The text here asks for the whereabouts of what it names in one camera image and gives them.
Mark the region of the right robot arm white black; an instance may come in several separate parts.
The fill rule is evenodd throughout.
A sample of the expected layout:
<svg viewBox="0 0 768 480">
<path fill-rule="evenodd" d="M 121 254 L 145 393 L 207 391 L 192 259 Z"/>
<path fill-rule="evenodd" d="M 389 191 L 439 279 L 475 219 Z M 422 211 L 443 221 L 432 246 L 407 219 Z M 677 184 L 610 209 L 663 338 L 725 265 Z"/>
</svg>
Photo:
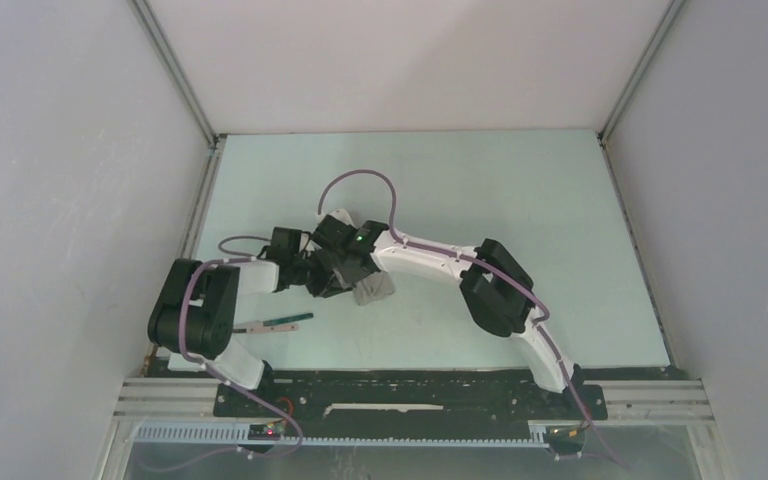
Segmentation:
<svg viewBox="0 0 768 480">
<path fill-rule="evenodd" d="M 549 332 L 550 311 L 535 294 L 532 278 L 500 242 L 447 245 L 377 221 L 354 227 L 332 215 L 321 219 L 312 241 L 325 271 L 348 287 L 391 273 L 455 286 L 481 330 L 517 344 L 543 389 L 541 402 L 548 414 L 566 418 L 580 407 L 576 364 Z"/>
</svg>

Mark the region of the grey cloth napkin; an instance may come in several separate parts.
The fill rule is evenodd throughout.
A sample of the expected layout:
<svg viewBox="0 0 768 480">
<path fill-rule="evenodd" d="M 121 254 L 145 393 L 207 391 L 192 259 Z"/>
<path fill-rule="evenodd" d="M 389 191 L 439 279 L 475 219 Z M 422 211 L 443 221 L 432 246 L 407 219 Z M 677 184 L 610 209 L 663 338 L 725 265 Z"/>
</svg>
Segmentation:
<svg viewBox="0 0 768 480">
<path fill-rule="evenodd" d="M 391 276 L 376 267 L 349 266 L 335 268 L 334 273 L 340 285 L 350 291 L 358 306 L 384 300 L 395 293 Z"/>
</svg>

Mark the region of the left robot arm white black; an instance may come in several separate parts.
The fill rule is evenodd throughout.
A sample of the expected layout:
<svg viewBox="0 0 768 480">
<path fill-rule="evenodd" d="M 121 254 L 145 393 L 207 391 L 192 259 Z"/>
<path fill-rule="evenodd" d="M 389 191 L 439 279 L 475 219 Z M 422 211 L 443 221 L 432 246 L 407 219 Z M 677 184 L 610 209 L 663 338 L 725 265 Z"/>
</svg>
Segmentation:
<svg viewBox="0 0 768 480">
<path fill-rule="evenodd" d="M 173 262 L 149 317 L 147 336 L 154 345 L 240 386 L 238 404 L 259 417 L 274 408 L 276 390 L 266 382 L 268 363 L 233 338 L 238 295 L 303 286 L 315 298 L 328 298 L 351 289 L 326 269 L 310 232 L 276 227 L 269 239 L 261 239 L 265 246 L 256 255 L 225 247 L 243 238 L 222 240 L 219 249 L 226 254 L 222 259 Z"/>
</svg>

